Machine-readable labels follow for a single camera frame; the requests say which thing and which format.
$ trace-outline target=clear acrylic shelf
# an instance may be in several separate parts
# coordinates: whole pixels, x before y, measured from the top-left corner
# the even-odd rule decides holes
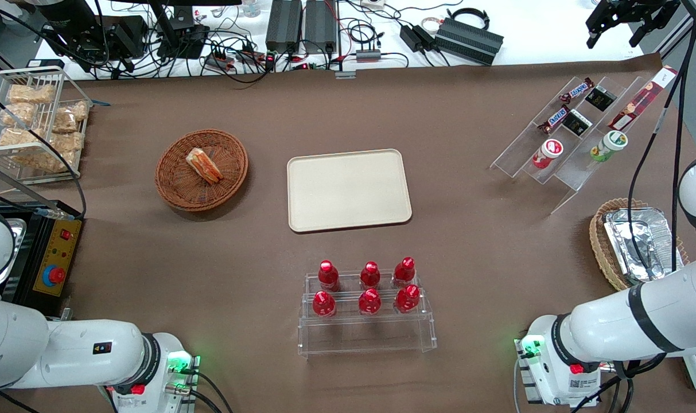
[[[360,272],[340,274],[340,291],[330,293],[335,298],[337,314],[333,317],[318,317],[312,309],[314,293],[321,290],[317,274],[308,274],[304,279],[304,293],[300,308],[300,344],[298,353],[308,357],[330,353],[367,353],[392,350],[421,350],[437,348],[434,334],[434,316],[426,291],[418,277],[414,284],[419,286],[419,305],[412,311],[401,314],[393,308],[398,288],[391,285],[392,269],[381,269],[379,295],[381,309],[376,314],[360,314],[358,298]]]
[[[582,79],[572,78],[490,166],[491,168],[497,167],[511,178],[515,178],[520,172],[525,172],[542,185],[546,184],[552,176],[557,177],[570,190],[553,209],[552,214],[577,195],[584,183],[604,163],[592,159],[590,150],[599,143],[608,131],[613,130],[608,127],[611,120],[626,107],[634,94],[647,84],[644,78],[637,77],[628,87],[623,87],[610,78],[603,77],[597,82],[597,85],[617,97],[605,111],[598,110],[597,107],[585,100],[589,91],[584,92],[570,104],[566,104],[571,110],[576,110],[592,123],[592,126],[587,128],[584,133],[576,136],[564,125],[557,126],[550,134],[540,131],[537,127],[547,121],[563,105],[559,96],[571,91],[581,83],[583,83]],[[623,132],[628,131],[635,122],[636,119]],[[531,158],[544,141],[550,138],[560,141],[565,151],[548,167],[539,169],[531,162]]]

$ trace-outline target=wicker basket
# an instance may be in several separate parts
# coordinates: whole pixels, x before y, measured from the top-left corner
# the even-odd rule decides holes
[[[636,201],[636,199],[631,203],[631,208],[644,207],[648,207],[648,204]],[[590,244],[592,245],[592,251],[595,253],[595,259],[603,275],[608,279],[608,282],[618,291],[633,286],[623,277],[620,268],[618,268],[618,260],[616,259],[615,252],[613,252],[610,241],[608,241],[608,233],[605,232],[605,227],[602,225],[602,216],[607,212],[621,208],[628,208],[628,198],[611,199],[602,204],[590,220]],[[676,248],[682,256],[682,262],[684,262],[684,264],[689,264],[689,257],[684,251],[682,241],[679,237],[676,238]]]
[[[224,179],[210,185],[188,165],[185,157],[201,148],[222,172]],[[154,182],[159,195],[176,209],[205,211],[221,205],[235,195],[246,179],[246,149],[232,134],[204,129],[186,134],[172,143],[157,164]]]

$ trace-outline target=foil container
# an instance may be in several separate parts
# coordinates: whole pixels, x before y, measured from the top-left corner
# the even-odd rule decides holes
[[[631,209],[633,237],[628,226],[627,209],[608,212],[602,220],[621,273],[631,285],[671,274],[671,232],[662,211],[655,208]],[[634,249],[634,241],[644,262]],[[683,267],[679,251],[676,252],[676,262],[678,268]]]

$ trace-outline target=beige tray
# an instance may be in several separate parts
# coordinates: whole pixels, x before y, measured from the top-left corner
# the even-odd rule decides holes
[[[287,163],[289,227],[295,232],[402,223],[411,218],[395,149],[295,157]]]

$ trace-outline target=black power adapter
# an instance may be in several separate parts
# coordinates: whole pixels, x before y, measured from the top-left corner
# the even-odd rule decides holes
[[[406,24],[401,25],[401,32],[399,34],[401,40],[408,45],[412,52],[418,52],[422,49],[422,39],[411,30],[411,27],[406,26]]]
[[[419,37],[424,50],[439,50],[437,48],[437,40],[435,40],[431,34],[424,30],[422,26],[414,25],[414,27],[411,28],[411,31],[413,31],[414,34],[416,34],[417,37]]]

